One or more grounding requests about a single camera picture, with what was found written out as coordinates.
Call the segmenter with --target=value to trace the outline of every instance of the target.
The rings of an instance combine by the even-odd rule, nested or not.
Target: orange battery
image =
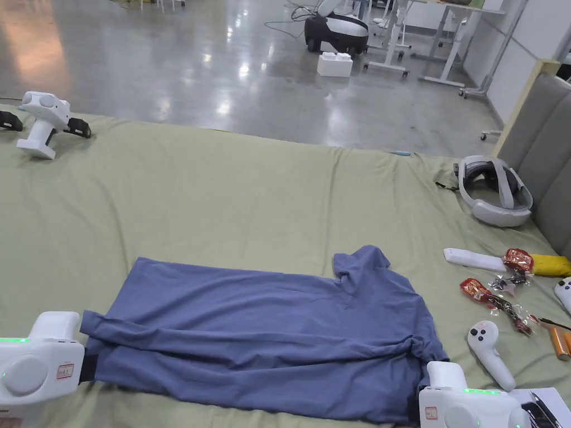
[[[567,349],[571,350],[571,333],[563,333],[563,337],[565,338],[565,343],[567,344]]]
[[[551,327],[549,329],[549,334],[551,335],[551,341],[553,343],[553,347],[555,348],[557,358],[559,358],[561,361],[571,360],[571,355],[569,354],[568,348],[568,344],[571,344],[571,334],[562,334],[555,327]]]

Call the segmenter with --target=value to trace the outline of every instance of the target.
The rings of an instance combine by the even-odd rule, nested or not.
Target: white remote control
[[[470,268],[496,270],[498,272],[507,271],[504,261],[501,258],[473,253],[468,250],[444,248],[444,258],[450,263],[468,266]]]
[[[468,345],[496,382],[505,391],[510,392],[516,387],[516,380],[496,351],[499,336],[496,324],[492,321],[480,321],[468,332]]]
[[[557,298],[567,309],[567,312],[571,314],[571,276],[559,281],[554,291]]]

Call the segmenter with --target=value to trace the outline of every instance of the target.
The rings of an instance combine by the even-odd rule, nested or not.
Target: blue t-shirt
[[[424,300],[372,246],[338,279],[139,258],[107,315],[85,311],[95,379],[181,401],[413,425],[447,361]]]

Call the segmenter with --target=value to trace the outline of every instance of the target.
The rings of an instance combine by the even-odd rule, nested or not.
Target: white box
[[[323,52],[319,56],[317,72],[327,77],[349,77],[352,67],[353,60],[349,54]]]

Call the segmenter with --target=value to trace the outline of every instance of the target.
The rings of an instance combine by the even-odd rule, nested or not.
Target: gray upholstered headboard
[[[571,85],[541,74],[498,153],[533,195],[534,221],[571,260]]]

